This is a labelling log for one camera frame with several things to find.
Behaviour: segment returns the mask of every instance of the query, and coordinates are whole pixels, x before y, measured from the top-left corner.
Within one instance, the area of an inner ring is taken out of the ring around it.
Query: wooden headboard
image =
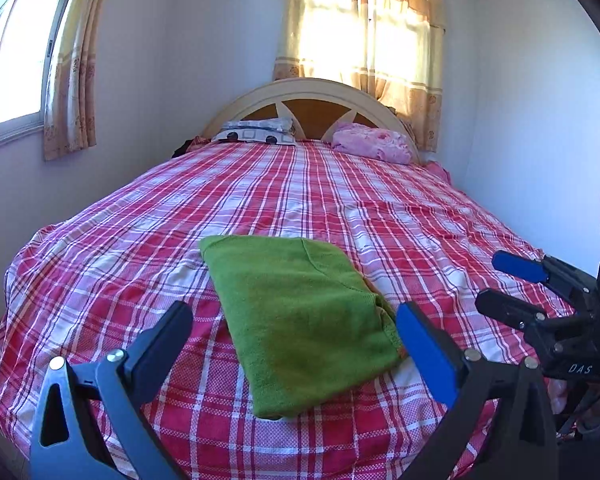
[[[404,125],[389,108],[350,86],[326,79],[295,78],[269,83],[236,99],[206,126],[211,138],[227,121],[290,117],[296,139],[331,140],[339,123],[360,123],[403,134],[420,163],[418,150]]]

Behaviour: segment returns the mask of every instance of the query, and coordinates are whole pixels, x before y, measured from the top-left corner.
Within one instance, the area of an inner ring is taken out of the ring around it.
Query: white wall
[[[576,0],[479,0],[478,27],[464,187],[533,245],[596,274],[600,34]]]
[[[439,160],[461,186],[477,95],[475,0],[445,0],[448,13]],[[224,106],[271,81],[284,0],[176,0],[168,47],[168,156]]]
[[[34,232],[65,220],[160,161],[166,13],[170,0],[106,0],[96,61],[97,146],[44,162],[42,136],[0,147],[0,317],[2,281]]]

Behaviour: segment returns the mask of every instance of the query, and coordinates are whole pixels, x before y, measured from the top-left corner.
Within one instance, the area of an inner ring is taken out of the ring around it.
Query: mattress
[[[210,144],[43,228],[15,257],[0,324],[0,428],[21,452],[52,357],[99,360],[184,300],[192,334],[142,411],[188,476],[400,476],[445,413],[410,359],[295,418],[254,418],[198,249],[201,238],[219,234],[335,244],[394,308],[416,301],[461,348],[492,360],[533,352],[477,312],[481,289],[524,298],[551,317],[568,314],[549,291],[491,266],[497,250],[530,258],[541,251],[421,167],[335,153],[319,141]],[[101,405],[94,412],[116,465],[133,476]],[[472,464],[493,413],[489,402],[456,473]]]

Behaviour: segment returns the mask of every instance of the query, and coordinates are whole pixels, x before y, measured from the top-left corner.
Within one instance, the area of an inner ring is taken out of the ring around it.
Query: curtain
[[[394,108],[435,152],[442,106],[442,0],[286,0],[274,79],[339,81]]]
[[[103,0],[69,0],[46,88],[44,154],[52,160],[96,144],[93,104]]]

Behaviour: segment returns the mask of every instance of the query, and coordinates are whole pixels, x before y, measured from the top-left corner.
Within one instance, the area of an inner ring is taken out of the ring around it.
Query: folded green sweater
[[[259,418],[295,416],[405,351],[394,311],[337,247],[304,238],[200,242]]]

